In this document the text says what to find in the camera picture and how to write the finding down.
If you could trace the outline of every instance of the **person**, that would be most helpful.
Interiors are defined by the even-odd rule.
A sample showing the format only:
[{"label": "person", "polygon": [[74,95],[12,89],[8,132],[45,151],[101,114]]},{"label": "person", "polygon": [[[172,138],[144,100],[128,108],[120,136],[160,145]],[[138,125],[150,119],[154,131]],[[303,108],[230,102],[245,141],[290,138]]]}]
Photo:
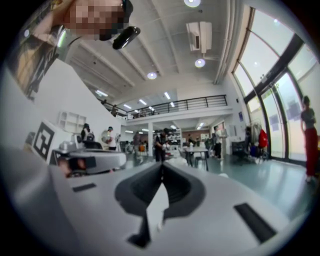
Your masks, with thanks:
[{"label": "person", "polygon": [[114,104],[111,110],[111,115],[113,115],[114,117],[117,116],[118,110],[117,110],[117,105]]},{"label": "person", "polygon": [[215,157],[221,160],[221,146],[222,146],[223,136],[218,126],[214,127],[214,133],[215,133]]},{"label": "person", "polygon": [[306,152],[306,182],[310,182],[315,175],[318,161],[318,133],[315,128],[316,117],[314,110],[310,107],[310,99],[304,96],[302,99],[303,111],[301,112],[301,130],[305,138]]},{"label": "person", "polygon": [[139,145],[140,145],[140,134],[137,131],[133,136],[133,146],[134,146],[134,159],[138,161],[139,159]]},{"label": "person", "polygon": [[155,154],[155,161],[156,162],[164,162],[166,159],[166,150],[165,144],[167,141],[167,135],[169,133],[168,128],[164,128],[162,133],[155,137],[155,144],[154,144],[154,154]]},{"label": "person", "polygon": [[70,29],[82,39],[109,40],[129,23],[129,0],[45,0],[26,21],[7,64],[20,89],[34,100],[40,81],[58,58],[59,39]]},{"label": "person", "polygon": [[81,131],[81,139],[83,141],[86,141],[87,140],[87,135],[90,133],[90,126],[89,124],[85,123],[83,125],[83,128],[82,128],[82,131]]},{"label": "person", "polygon": [[107,140],[108,145],[109,145],[109,150],[116,151],[116,148],[117,148],[116,134],[115,134],[114,129],[112,128],[112,126],[109,126],[108,132],[110,133],[109,139]]}]

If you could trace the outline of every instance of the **standing person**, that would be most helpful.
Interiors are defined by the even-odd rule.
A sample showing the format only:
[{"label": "standing person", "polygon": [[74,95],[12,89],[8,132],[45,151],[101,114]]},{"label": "standing person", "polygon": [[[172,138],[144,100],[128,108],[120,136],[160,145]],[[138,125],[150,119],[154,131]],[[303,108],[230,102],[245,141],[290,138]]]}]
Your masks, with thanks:
[{"label": "standing person", "polygon": [[134,159],[138,161],[138,153],[139,153],[139,145],[140,145],[140,134],[137,131],[133,136],[133,146],[134,146]]},{"label": "standing person", "polygon": [[114,129],[112,128],[112,126],[109,126],[108,132],[110,133],[109,139],[107,140],[108,145],[109,145],[109,150],[116,151],[116,148],[117,148],[116,134],[115,134]]},{"label": "standing person", "polygon": [[157,135],[155,137],[155,143],[154,143],[154,154],[155,154],[155,161],[156,162],[164,162],[166,159],[166,150],[164,148],[165,144],[166,144],[166,140],[167,140],[167,135],[169,133],[169,129],[168,128],[164,128],[162,133],[159,135]]},{"label": "standing person", "polygon": [[306,182],[311,181],[315,175],[318,160],[318,134],[315,128],[316,117],[314,110],[310,107],[310,99],[304,96],[302,99],[303,111],[301,112],[301,130],[305,137],[306,152]]},{"label": "standing person", "polygon": [[82,128],[82,131],[81,131],[81,139],[83,141],[86,141],[87,140],[87,135],[88,133],[90,133],[90,127],[89,127],[89,124],[85,123],[83,125],[83,128]]},{"label": "standing person", "polygon": [[214,127],[215,132],[215,157],[221,159],[221,145],[222,145],[222,133],[218,129],[218,126]]},{"label": "standing person", "polygon": [[114,117],[117,116],[118,110],[117,110],[117,105],[114,104],[111,110],[111,115],[113,115]]}]

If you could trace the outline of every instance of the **large window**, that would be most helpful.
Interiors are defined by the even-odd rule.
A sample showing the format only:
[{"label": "large window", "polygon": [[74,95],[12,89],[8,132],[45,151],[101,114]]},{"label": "large window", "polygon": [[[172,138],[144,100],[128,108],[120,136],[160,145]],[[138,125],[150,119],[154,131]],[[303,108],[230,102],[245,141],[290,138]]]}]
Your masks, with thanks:
[{"label": "large window", "polygon": [[256,86],[278,61],[279,57],[259,37],[251,33],[240,62]]},{"label": "large window", "polygon": [[303,95],[308,95],[310,98],[317,121],[315,127],[320,134],[320,64],[308,46],[304,44],[289,64],[289,68]]},{"label": "large window", "polygon": [[234,75],[240,85],[243,96],[247,96],[253,90],[253,86],[241,65],[238,65]]},{"label": "large window", "polygon": [[275,86],[279,93],[287,120],[289,158],[305,161],[305,137],[300,126],[302,105],[299,96],[295,90],[293,81],[287,73],[276,82]]},{"label": "large window", "polygon": [[261,37],[280,56],[285,51],[294,35],[289,28],[279,22],[276,18],[258,10],[254,13],[251,31]]},{"label": "large window", "polygon": [[251,17],[233,72],[235,80],[251,123],[261,123],[268,133],[271,157],[302,164],[306,153],[301,98],[309,96],[320,133],[320,64],[301,38],[276,17],[254,9]]}]

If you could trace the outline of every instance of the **desk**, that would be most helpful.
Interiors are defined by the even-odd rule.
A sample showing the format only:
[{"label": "desk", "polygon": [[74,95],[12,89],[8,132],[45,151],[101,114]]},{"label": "desk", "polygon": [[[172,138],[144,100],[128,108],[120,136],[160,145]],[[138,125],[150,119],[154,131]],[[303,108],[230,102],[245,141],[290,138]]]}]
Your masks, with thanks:
[{"label": "desk", "polygon": [[[193,166],[192,161],[191,161],[191,153],[200,153],[200,156],[201,156],[201,153],[202,152],[204,152],[204,153],[208,152],[208,149],[206,149],[205,147],[195,146],[192,149],[190,149],[189,147],[186,147],[186,148],[184,148],[184,151],[186,153],[186,160],[188,161],[188,159],[189,159],[188,162],[190,163],[191,166]],[[206,154],[204,154],[204,159],[205,159],[206,171],[208,172],[209,169],[208,169],[208,161],[207,161]]]}]

